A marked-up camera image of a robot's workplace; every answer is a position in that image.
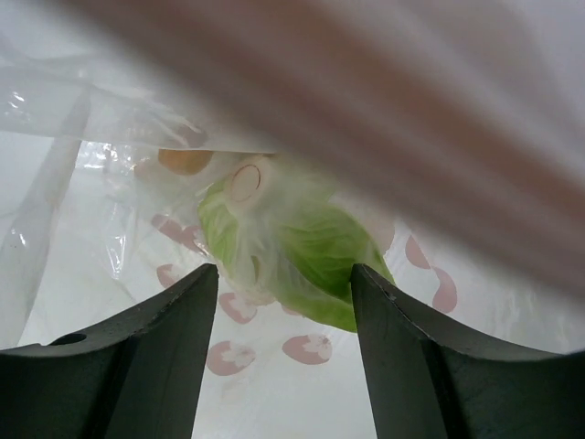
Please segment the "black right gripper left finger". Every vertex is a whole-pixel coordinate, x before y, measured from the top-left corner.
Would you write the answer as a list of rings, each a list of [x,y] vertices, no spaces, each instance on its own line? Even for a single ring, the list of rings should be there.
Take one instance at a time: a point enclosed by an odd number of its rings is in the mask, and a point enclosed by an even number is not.
[[[2,437],[191,437],[217,298],[204,264],[96,325],[2,351]]]

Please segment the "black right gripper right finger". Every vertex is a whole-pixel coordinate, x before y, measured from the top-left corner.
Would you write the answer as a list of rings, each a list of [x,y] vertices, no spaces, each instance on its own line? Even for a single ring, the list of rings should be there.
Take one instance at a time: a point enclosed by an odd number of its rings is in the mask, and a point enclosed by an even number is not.
[[[584,355],[488,336],[357,265],[357,335],[380,438],[581,438]]]

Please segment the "white toy cauliflower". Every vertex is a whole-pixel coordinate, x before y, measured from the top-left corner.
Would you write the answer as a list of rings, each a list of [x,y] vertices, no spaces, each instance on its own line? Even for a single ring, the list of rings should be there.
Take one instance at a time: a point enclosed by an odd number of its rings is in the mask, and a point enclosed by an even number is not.
[[[347,332],[356,332],[354,265],[392,277],[389,242],[368,225],[373,212],[342,198],[327,174],[284,155],[246,156],[197,206],[211,257],[246,300],[279,302]]]

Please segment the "clear zip top bag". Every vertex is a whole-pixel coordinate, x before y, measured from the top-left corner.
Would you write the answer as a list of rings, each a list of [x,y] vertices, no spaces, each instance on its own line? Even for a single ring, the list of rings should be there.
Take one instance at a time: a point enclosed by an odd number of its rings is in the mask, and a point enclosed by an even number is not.
[[[4,1],[1,353],[212,264],[189,438],[380,438],[357,326],[253,304],[207,249],[197,206],[248,155],[371,207],[403,293],[584,355],[581,1]]]

